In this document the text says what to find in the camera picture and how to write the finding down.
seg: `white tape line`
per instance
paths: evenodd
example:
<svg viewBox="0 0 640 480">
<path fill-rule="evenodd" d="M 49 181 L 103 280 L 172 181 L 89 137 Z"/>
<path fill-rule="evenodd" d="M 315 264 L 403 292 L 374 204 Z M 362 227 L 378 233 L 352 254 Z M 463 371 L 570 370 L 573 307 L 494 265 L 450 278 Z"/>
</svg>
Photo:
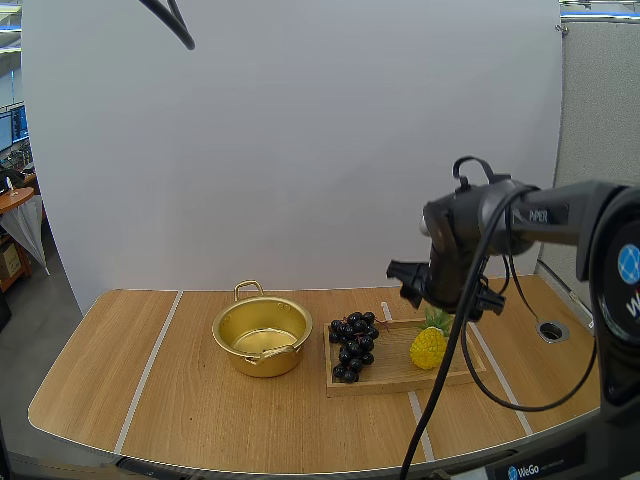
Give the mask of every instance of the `white tape line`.
<svg viewBox="0 0 640 480">
<path fill-rule="evenodd" d="M 391 312 L 389 311 L 389 305 L 387 305 L 387 302 L 382 302 L 380 304 L 380 306 L 382 307 L 382 312 L 384 313 L 384 319 L 387 322 L 391 321 Z"/>
<path fill-rule="evenodd" d="M 136 413 L 136 407 L 138 406 L 138 402 L 140 401 L 140 397 L 142 396 L 142 390 L 144 390 L 144 385 L 147 383 L 147 378 L 149 378 L 149 373 L 151 372 L 151 367 L 153 367 L 153 362 L 156 359 L 156 355 L 158 355 L 158 351 L 160 350 L 160 345 L 162 345 L 162 341 L 164 340 L 164 336 L 169 329 L 169 324 L 171 323 L 171 319 L 173 315 L 176 313 L 176 309 L 178 308 L 178 303 L 180 303 L 180 299 L 182 298 L 182 290 L 178 292 L 175 300 L 173 301 L 173 305 L 171 306 L 171 310 L 169 310 L 169 314 L 167 315 L 167 319 L 164 321 L 164 325 L 162 325 L 162 330 L 158 334 L 158 338 L 156 339 L 156 343 L 149 354 L 149 359 L 147 360 L 147 364 L 142 371 L 142 376 L 140 377 L 140 381 L 138 382 L 138 388 L 136 388 L 136 392 L 133 394 L 133 398 L 131 399 L 131 405 L 129 405 L 129 411 L 127 412 L 127 416 L 124 419 L 124 423 L 122 424 L 122 430 L 120 430 L 120 436 L 118 437 L 118 441 L 116 442 L 116 448 L 113 453 L 116 455 L 120 455 L 122 451 L 122 446 L 124 445 L 124 441 L 127 438 L 127 433 L 129 432 L 129 427 L 131 426 L 131 421 L 133 420 L 133 414 Z"/>
<path fill-rule="evenodd" d="M 502 385 L 502 388 L 507 394 L 507 398 L 511 403 L 517 404 L 518 401 L 516 400 L 516 397 L 513 394 L 513 390 L 511 390 L 511 387 L 509 386 L 509 382 L 507 382 L 507 379 L 504 377 L 502 370 L 500 370 L 500 367 L 498 366 L 498 362 L 496 362 L 496 359 L 493 357 L 491 350 L 489 350 L 489 346 L 487 345 L 487 342 L 485 342 L 484 338 L 482 338 L 482 334 L 480 333 L 480 330 L 478 330 L 478 327 L 476 327 L 475 324 L 473 323 L 469 323 L 469 325 L 471 325 L 471 330 L 473 330 L 473 333 L 478 339 L 478 342 L 480 343 L 482 350 L 484 350 L 485 355 L 489 359 L 489 363 L 495 370 L 496 375 L 498 376 L 498 380 L 500 380 L 500 384 Z M 518 419 L 522 424 L 522 428 L 524 428 L 524 433 L 526 433 L 527 435 L 533 435 L 533 430 L 531 429 L 531 426 L 529 425 L 529 421 L 527 420 L 527 417 L 525 416 L 524 412 L 516 411 L 516 415 L 518 416 Z"/>
<path fill-rule="evenodd" d="M 411 410 L 413 410 L 413 416 L 416 417 L 416 423 L 420 421 L 422 416 L 422 409 L 420 408 L 420 402 L 416 392 L 409 393 L 409 403 L 411 403 Z M 424 450 L 424 458 L 427 462 L 433 462 L 435 457 L 433 456 L 433 448 L 431 448 L 431 439 L 429 438 L 429 432 L 425 428 L 422 432 L 422 449 Z"/>
<path fill-rule="evenodd" d="M 389 305 L 387 305 L 387 302 L 382 302 L 380 306 L 382 307 L 385 321 L 390 322 L 392 319 Z M 411 410 L 413 410 L 413 416 L 416 418 L 417 424 L 420 421 L 420 417 L 422 416 L 422 408 L 420 408 L 420 402 L 418 401 L 416 392 L 407 393 L 409 394 L 409 403 L 411 404 Z M 424 458 L 426 459 L 426 461 L 433 462 L 435 460 L 435 457 L 433 456 L 433 449 L 431 448 L 431 439 L 429 438 L 429 432 L 427 432 L 426 428 L 422 432 L 422 448 L 424 450 Z"/>
</svg>

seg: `ceiling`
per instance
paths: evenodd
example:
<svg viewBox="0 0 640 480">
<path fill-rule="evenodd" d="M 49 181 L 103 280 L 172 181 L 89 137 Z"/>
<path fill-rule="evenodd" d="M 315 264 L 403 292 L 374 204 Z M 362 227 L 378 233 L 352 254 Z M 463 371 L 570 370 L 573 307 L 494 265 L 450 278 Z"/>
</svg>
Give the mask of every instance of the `ceiling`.
<svg viewBox="0 0 640 480">
<path fill-rule="evenodd" d="M 20 67 L 22 0 L 0 0 L 0 76 Z"/>
</svg>

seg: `bunch of dark grapes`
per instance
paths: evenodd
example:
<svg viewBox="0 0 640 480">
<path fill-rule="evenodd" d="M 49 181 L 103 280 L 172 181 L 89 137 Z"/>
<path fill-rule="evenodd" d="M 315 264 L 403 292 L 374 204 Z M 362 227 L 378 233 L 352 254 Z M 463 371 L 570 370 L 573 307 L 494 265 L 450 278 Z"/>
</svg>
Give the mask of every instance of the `bunch of dark grapes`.
<svg viewBox="0 0 640 480">
<path fill-rule="evenodd" d="M 329 341 L 341 343 L 340 363 L 333 367 L 333 376 L 345 383 L 357 382 L 360 371 L 371 365 L 374 357 L 371 350 L 380 332 L 373 326 L 376 316 L 372 312 L 354 312 L 342 320 L 334 320 L 329 326 Z"/>
</svg>

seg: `small pineapple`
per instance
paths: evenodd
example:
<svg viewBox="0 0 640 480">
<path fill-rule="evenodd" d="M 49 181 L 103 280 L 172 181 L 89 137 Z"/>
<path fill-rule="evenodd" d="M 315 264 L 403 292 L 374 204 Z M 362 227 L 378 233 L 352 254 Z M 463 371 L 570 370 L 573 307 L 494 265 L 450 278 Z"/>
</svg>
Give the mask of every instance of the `small pineapple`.
<svg viewBox="0 0 640 480">
<path fill-rule="evenodd" d="M 442 363 L 447 348 L 445 337 L 449 336 L 451 315 L 439 308 L 429 307 L 424 313 L 427 319 L 426 328 L 413 341 L 409 355 L 418 367 L 429 370 Z"/>
</svg>

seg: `pot handle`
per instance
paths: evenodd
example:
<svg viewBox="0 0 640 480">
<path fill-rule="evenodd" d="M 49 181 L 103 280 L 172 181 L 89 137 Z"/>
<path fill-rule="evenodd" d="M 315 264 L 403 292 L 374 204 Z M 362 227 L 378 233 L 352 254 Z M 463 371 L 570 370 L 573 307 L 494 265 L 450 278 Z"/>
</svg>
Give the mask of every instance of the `pot handle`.
<svg viewBox="0 0 640 480">
<path fill-rule="evenodd" d="M 283 353 L 295 353 L 296 349 L 293 348 L 293 345 L 285 345 L 283 347 L 271 348 L 269 350 L 263 351 L 259 357 L 244 357 L 244 359 L 249 362 L 251 365 L 261 365 L 265 360 L 273 358 L 277 355 L 282 355 Z"/>
<path fill-rule="evenodd" d="M 240 282 L 236 285 L 236 288 L 233 289 L 233 301 L 238 301 L 238 293 L 242 287 L 248 287 L 249 285 L 255 285 L 258 287 L 258 292 L 260 295 L 264 296 L 264 291 L 262 290 L 262 286 L 256 280 L 245 280 L 244 282 Z"/>
</svg>

